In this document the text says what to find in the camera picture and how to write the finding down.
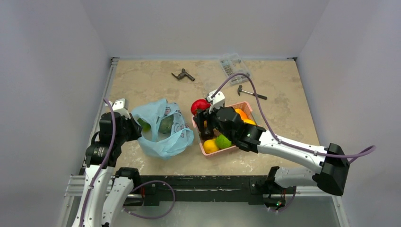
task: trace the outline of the green vegetable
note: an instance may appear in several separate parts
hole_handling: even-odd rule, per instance
[[[171,133],[171,128],[173,127],[174,123],[174,115],[170,115],[160,122],[159,132],[162,134],[169,134]]]
[[[231,141],[229,141],[224,135],[217,136],[215,143],[220,149],[226,149],[231,146]]]
[[[142,131],[147,132],[150,130],[150,124],[147,123],[146,121],[142,120],[141,118],[138,119],[138,123],[141,125],[142,127]]]

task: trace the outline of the hammer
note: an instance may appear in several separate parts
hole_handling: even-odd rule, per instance
[[[238,92],[238,95],[239,95],[239,96],[241,95],[241,94],[240,94],[240,92],[244,92],[244,93],[247,93],[247,94],[250,94],[250,95],[253,95],[253,96],[255,96],[255,93],[252,93],[252,92],[249,92],[249,91],[244,91],[244,90],[242,90],[242,85],[240,85],[240,86],[238,87],[238,90],[237,90],[237,92]],[[266,96],[262,96],[262,95],[258,95],[258,98],[261,98],[261,99],[267,100],[267,97],[266,97]]]

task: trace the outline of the beige table surface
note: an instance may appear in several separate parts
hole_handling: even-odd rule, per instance
[[[262,109],[276,134],[309,144],[318,144],[314,123],[294,61],[244,61],[252,72],[257,92],[268,97],[260,100]],[[195,77],[180,81],[171,73],[179,73],[185,68]],[[215,61],[139,61],[120,60],[113,80],[110,100],[126,98],[129,111],[138,105],[166,98],[178,103],[185,120],[193,129],[191,104],[226,79],[224,72]],[[262,122],[255,97],[237,94],[238,86],[227,84],[223,89],[226,105],[247,101],[259,125]],[[251,91],[249,82],[243,89]],[[146,156],[137,141],[127,142],[117,167],[138,168],[141,175],[266,175],[272,166],[292,167],[297,164],[279,157],[255,154],[253,152],[232,151],[212,157],[205,157],[195,139],[181,154],[162,160]]]

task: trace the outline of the red fruit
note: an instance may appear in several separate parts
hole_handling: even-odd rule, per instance
[[[205,99],[198,99],[192,103],[191,113],[195,116],[196,110],[198,110],[198,109],[206,110],[209,107],[210,107],[210,103],[208,103]]]

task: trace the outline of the plastic bag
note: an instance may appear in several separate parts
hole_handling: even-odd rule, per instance
[[[138,122],[142,119],[150,124],[150,131],[142,130],[139,145],[146,155],[168,159],[183,152],[193,142],[193,131],[185,123],[184,117],[176,103],[167,103],[166,99],[138,106],[132,110],[133,118]],[[173,116],[170,133],[159,132],[160,123],[167,117]],[[166,119],[170,125],[172,117]],[[160,131],[166,133],[169,128],[163,122]]]

